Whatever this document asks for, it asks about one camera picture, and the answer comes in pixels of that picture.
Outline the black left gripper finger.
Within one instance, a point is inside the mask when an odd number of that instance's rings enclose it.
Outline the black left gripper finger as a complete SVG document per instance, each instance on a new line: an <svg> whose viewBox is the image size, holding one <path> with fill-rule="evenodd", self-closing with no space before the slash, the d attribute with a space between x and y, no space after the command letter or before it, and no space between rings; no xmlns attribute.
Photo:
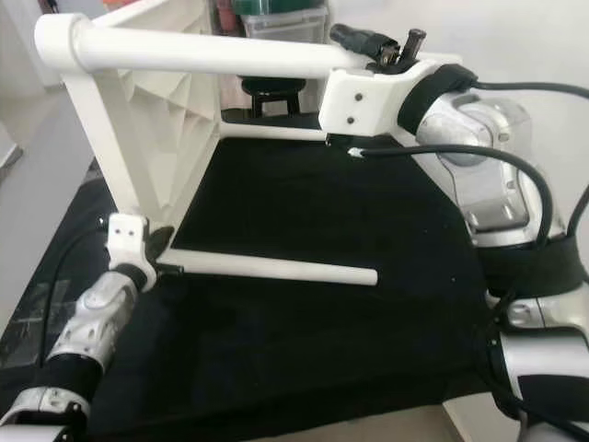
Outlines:
<svg viewBox="0 0 589 442"><path fill-rule="evenodd" d="M144 237L144 257L148 262L158 262L161 254L165 252L174 236L174 227L157 228Z"/></svg>

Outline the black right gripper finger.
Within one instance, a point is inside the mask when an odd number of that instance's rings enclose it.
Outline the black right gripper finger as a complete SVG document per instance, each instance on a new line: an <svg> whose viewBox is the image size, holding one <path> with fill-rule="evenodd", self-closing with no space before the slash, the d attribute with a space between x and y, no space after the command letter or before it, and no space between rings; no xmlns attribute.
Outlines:
<svg viewBox="0 0 589 442"><path fill-rule="evenodd" d="M329 38L346 51L369 59L398 59L400 45L386 34L369 29L357 29L345 24L329 27Z"/></svg>

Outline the white plastic table top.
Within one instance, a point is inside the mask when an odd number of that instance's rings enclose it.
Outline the white plastic table top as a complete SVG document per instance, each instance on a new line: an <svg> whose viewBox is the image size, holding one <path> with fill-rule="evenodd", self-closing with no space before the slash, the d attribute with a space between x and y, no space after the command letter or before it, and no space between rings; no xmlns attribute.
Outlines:
<svg viewBox="0 0 589 442"><path fill-rule="evenodd" d="M184 219L222 121L218 77L182 63L185 40L210 25L205 0L35 21L38 55L62 78L115 205L156 227Z"/></svg>

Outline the white plastic table leg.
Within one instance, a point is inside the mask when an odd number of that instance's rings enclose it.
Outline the white plastic table leg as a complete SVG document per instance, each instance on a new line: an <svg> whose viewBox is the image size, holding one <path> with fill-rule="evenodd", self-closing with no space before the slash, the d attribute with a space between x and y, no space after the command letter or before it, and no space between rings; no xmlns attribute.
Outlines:
<svg viewBox="0 0 589 442"><path fill-rule="evenodd" d="M319 129L290 129L290 127L253 125L253 123L219 123L222 138L252 138L324 142L327 134Z"/></svg>
<svg viewBox="0 0 589 442"><path fill-rule="evenodd" d="M219 35L88 27L73 35L73 55L88 72L147 70L268 77L327 77L369 60L327 43L256 41Z"/></svg>
<svg viewBox="0 0 589 442"><path fill-rule="evenodd" d="M349 268L349 266L324 264L324 262L271 260L271 258L244 256L244 254L177 249L165 251L158 261L160 264L180 266L185 273L214 274L214 276L369 286L378 283L378 273L374 269Z"/></svg>

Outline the green lid storage box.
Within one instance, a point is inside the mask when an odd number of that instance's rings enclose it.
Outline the green lid storage box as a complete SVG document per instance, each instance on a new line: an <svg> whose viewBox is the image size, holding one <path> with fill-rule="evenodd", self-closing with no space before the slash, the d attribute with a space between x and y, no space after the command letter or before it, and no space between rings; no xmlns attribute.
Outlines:
<svg viewBox="0 0 589 442"><path fill-rule="evenodd" d="M261 41L325 43L327 0L231 0L245 35Z"/></svg>

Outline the black table cloth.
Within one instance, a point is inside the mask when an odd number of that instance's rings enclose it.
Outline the black table cloth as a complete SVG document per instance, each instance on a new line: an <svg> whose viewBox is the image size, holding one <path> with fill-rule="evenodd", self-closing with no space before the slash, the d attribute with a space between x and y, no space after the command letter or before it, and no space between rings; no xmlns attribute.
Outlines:
<svg viewBox="0 0 589 442"><path fill-rule="evenodd" d="M371 268L378 283L164 276L115 345L92 442L240 442L487 389L482 269L412 158L224 140L174 241Z"/></svg>

